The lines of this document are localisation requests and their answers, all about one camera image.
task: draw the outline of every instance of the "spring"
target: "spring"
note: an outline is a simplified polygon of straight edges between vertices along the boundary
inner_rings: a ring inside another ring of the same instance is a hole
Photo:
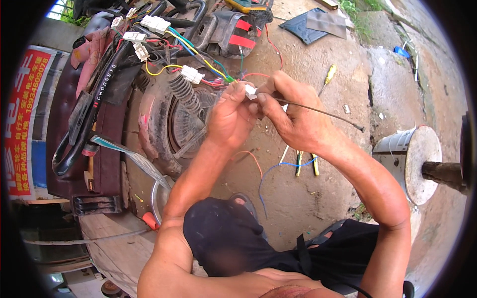
[[[186,107],[190,114],[197,114],[200,110],[200,102],[197,98],[191,83],[186,81],[183,76],[178,75],[167,82],[172,92]]]

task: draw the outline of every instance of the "man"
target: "man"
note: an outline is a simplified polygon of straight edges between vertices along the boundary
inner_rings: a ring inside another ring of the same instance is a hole
[[[334,298],[352,287],[360,297],[401,298],[411,224],[400,185],[328,116],[293,104],[285,113],[274,99],[283,96],[323,110],[311,86],[276,72],[257,89],[257,100],[250,101],[244,84],[232,83],[224,91],[207,138],[172,188],[153,253],[139,278],[138,296]],[[304,244],[299,237],[298,249],[277,252],[265,240],[246,196],[208,198],[227,161],[263,116],[290,147],[335,166],[380,225],[348,219],[314,243]],[[194,257],[209,277],[191,274]]]

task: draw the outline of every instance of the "banner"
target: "banner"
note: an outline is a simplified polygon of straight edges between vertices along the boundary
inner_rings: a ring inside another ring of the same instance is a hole
[[[10,199],[36,199],[31,168],[33,124],[41,90],[57,52],[30,46],[15,77],[3,148]]]

